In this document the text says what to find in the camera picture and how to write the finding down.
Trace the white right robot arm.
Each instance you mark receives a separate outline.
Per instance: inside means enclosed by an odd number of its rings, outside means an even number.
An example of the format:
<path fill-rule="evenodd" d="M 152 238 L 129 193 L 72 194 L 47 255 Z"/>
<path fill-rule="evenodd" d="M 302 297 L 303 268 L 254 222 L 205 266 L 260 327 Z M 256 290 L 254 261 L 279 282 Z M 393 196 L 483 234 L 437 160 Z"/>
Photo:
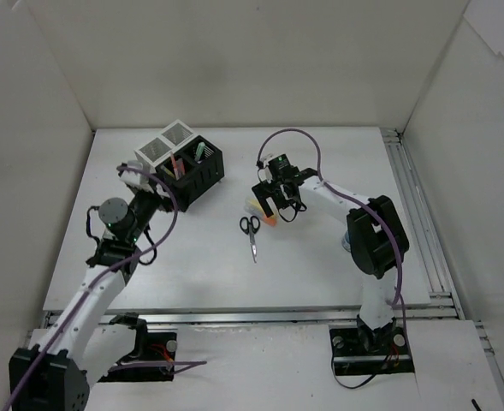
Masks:
<path fill-rule="evenodd" d="M 400 301 L 404 255 L 410 242 L 393 201 L 353 194 L 324 180 L 312 169 L 300 170 L 287 155 L 257 161 L 265 178 L 252 188 L 266 216 L 273 211 L 309 208 L 329 215 L 347 227 L 346 247 L 362 272 L 361 307 L 356 341 L 367 353 L 383 347 L 394 331 L 394 306 Z"/>

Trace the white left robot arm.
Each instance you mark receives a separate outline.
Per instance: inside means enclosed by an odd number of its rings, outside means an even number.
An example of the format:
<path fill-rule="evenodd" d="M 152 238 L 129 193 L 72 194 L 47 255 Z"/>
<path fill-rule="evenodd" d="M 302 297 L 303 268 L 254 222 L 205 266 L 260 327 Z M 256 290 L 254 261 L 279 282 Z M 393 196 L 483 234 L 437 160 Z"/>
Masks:
<path fill-rule="evenodd" d="M 125 289 L 143 251 L 145 235 L 156 211 L 176 215 L 172 190 L 163 182 L 133 187 L 130 203 L 119 198 L 98 206 L 106 226 L 87 260 L 80 287 L 58 320 L 30 348 L 19 348 L 9 361 L 11 394 L 6 410 L 82 410 L 92 387 L 120 367 L 122 360 L 139 361 L 149 348 L 145 320 L 136 313 L 99 321 Z"/>

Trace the red-orange gel pen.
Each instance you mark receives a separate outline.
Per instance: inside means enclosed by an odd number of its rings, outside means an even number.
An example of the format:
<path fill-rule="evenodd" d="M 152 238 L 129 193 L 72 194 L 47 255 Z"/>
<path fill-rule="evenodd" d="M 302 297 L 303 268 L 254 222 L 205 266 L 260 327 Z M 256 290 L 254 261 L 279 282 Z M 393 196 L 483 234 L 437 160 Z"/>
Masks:
<path fill-rule="evenodd" d="M 180 178 L 180 174 L 179 174 L 179 168 L 178 168 L 178 163 L 175 159 L 175 155 L 174 153 L 170 153 L 170 161 L 172 163 L 172 168 L 173 168 L 173 172 L 174 172 L 174 175 L 175 175 L 175 179 L 176 180 L 179 180 Z"/>

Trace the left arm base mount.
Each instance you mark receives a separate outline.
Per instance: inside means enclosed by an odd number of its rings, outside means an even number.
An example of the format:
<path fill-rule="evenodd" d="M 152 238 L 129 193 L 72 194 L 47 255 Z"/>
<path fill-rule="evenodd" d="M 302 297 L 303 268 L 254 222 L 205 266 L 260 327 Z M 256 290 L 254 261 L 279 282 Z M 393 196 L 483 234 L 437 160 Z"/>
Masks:
<path fill-rule="evenodd" d="M 155 362 L 175 360 L 177 350 L 177 332 L 150 331 L 139 354 L 122 357 L 116 365 L 131 362 Z M 174 368 L 166 366 L 132 368 L 118 371 L 109 371 L 103 376 L 100 383 L 144 383 L 144 382 L 172 382 L 174 380 Z"/>

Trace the green highlighter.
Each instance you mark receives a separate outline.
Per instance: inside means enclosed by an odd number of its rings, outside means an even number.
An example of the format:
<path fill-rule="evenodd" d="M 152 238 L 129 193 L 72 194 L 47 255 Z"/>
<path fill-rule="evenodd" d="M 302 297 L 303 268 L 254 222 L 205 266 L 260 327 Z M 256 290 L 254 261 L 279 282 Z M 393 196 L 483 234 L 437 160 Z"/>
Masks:
<path fill-rule="evenodd" d="M 194 161 L 195 162 L 199 162 L 204 154 L 204 151 L 205 151 L 205 147 L 206 147 L 206 144 L 201 141 L 198 143 L 197 147 L 196 147 L 196 151 L 195 151 L 195 156 L 194 156 Z"/>

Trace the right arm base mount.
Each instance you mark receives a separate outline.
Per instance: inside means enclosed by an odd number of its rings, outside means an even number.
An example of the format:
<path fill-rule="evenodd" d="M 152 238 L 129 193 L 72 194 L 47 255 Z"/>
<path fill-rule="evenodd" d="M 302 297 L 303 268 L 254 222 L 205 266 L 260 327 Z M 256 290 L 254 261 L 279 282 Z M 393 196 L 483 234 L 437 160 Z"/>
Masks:
<path fill-rule="evenodd" d="M 401 326 L 374 348 L 367 349 L 356 327 L 329 328 L 332 364 L 336 377 L 369 377 L 415 373 L 411 350 Z"/>

